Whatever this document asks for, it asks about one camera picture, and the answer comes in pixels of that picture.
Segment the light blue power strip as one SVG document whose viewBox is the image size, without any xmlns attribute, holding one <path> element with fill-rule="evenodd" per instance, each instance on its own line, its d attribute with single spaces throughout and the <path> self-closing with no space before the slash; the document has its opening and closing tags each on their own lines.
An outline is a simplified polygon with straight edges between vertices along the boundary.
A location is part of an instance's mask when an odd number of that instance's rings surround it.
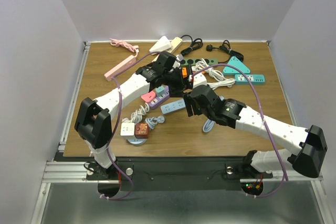
<svg viewBox="0 0 336 224">
<path fill-rule="evenodd" d="M 166 114 L 170 114 L 170 113 L 182 110 L 184 108 L 185 108 L 185 102 L 183 99 L 180 99 L 180 100 L 170 102 L 168 104 L 161 106 L 161 112 L 162 114 L 166 115 Z"/>
</svg>

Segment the teal cube adapter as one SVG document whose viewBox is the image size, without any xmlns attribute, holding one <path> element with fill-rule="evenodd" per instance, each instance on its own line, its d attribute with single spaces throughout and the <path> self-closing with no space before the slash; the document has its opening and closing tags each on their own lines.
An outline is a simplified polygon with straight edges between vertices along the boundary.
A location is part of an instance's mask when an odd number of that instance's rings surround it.
<svg viewBox="0 0 336 224">
<path fill-rule="evenodd" d="M 164 86 L 160 86 L 158 88 L 155 89 L 155 94 L 157 97 L 163 97 L 165 95 L 165 87 Z"/>
</svg>

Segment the dark red cube socket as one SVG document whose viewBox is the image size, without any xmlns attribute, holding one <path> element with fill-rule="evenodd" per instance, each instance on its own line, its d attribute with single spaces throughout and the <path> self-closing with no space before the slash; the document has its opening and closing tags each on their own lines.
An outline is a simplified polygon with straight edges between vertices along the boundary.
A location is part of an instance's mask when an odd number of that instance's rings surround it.
<svg viewBox="0 0 336 224">
<path fill-rule="evenodd" d="M 134 135 L 137 139 L 147 139 L 149 137 L 150 128 L 147 123 L 137 123 L 135 125 Z"/>
</svg>

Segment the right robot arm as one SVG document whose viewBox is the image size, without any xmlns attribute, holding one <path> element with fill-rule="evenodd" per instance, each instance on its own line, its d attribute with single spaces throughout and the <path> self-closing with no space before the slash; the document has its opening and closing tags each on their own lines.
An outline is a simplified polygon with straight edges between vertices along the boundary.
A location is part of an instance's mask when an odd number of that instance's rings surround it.
<svg viewBox="0 0 336 224">
<path fill-rule="evenodd" d="M 276 165 L 288 165 L 299 174 L 317 178 L 328 150 L 322 128 L 308 129 L 290 125 L 255 111 L 235 99 L 221 99 L 209 86 L 200 85 L 185 93 L 183 99 L 189 116 L 205 115 L 221 126 L 253 133 L 271 141 L 281 150 L 251 151 L 242 163 L 244 175 L 253 177 L 259 172 L 273 170 Z"/>
</svg>

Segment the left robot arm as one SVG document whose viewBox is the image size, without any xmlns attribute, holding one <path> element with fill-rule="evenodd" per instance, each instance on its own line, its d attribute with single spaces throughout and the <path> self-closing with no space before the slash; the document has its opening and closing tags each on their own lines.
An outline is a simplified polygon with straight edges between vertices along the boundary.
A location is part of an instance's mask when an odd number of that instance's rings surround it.
<svg viewBox="0 0 336 224">
<path fill-rule="evenodd" d="M 172 97 L 179 97 L 186 89 L 192 89 L 192 67 L 178 66 L 177 58 L 161 52 L 155 62 L 142 66 L 123 84 L 109 93 L 95 98 L 85 98 L 79 107 L 74 125 L 79 136 L 85 140 L 100 165 L 99 173 L 106 179 L 113 178 L 117 166 L 110 147 L 114 136 L 112 119 L 140 96 L 165 85 Z"/>
</svg>

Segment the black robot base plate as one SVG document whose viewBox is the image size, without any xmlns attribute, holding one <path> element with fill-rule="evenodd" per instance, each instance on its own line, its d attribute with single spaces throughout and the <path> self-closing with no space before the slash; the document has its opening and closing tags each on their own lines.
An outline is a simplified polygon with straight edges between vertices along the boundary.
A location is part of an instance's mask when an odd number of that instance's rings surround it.
<svg viewBox="0 0 336 224">
<path fill-rule="evenodd" d="M 84 164 L 87 180 L 102 191 L 241 190 L 242 180 L 272 178 L 252 168 L 243 156 L 118 157 L 118 168 Z"/>
</svg>

